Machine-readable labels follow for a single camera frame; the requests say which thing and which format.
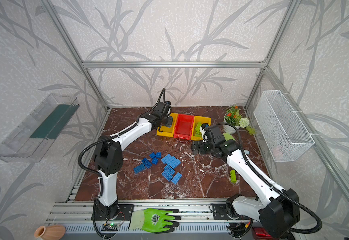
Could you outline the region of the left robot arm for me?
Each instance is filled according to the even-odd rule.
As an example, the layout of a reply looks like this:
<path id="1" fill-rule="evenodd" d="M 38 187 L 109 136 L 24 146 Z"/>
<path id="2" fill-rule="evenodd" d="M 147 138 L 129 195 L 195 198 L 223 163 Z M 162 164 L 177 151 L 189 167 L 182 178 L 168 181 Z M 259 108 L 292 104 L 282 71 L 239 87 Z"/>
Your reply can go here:
<path id="1" fill-rule="evenodd" d="M 99 197 L 94 201 L 93 215 L 99 214 L 106 219 L 112 219 L 117 215 L 119 207 L 116 182 L 117 173 L 123 164 L 123 150 L 139 137 L 167 124 L 170 111 L 169 101 L 158 101 L 150 110 L 139 115 L 133 124 L 108 137 L 101 136 L 97 142 L 87 146 L 78 155 L 78 166 L 97 175 L 99 180 Z M 82 163 L 84 154 L 93 147 L 97 170 L 90 169 Z"/>

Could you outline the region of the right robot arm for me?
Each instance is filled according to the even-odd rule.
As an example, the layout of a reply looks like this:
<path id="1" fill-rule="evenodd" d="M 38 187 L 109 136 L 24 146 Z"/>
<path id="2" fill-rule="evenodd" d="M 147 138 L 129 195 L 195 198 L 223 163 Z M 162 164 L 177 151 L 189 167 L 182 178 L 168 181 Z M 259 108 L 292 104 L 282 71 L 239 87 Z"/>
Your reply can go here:
<path id="1" fill-rule="evenodd" d="M 193 142 L 193 153 L 221 158 L 239 173 L 258 197 L 257 200 L 239 195 L 229 198 L 226 204 L 231 217 L 244 215 L 260 222 L 275 239 L 284 238 L 288 232 L 313 234 L 322 229 L 320 217 L 299 202 L 299 196 L 293 189 L 285 190 L 278 185 L 245 154 L 241 136 L 237 140 L 226 140 L 220 124 L 202 124 L 199 131 L 202 140 Z M 295 224 L 300 221 L 300 211 L 305 211 L 315 219 L 316 225 L 310 229 L 295 228 Z"/>

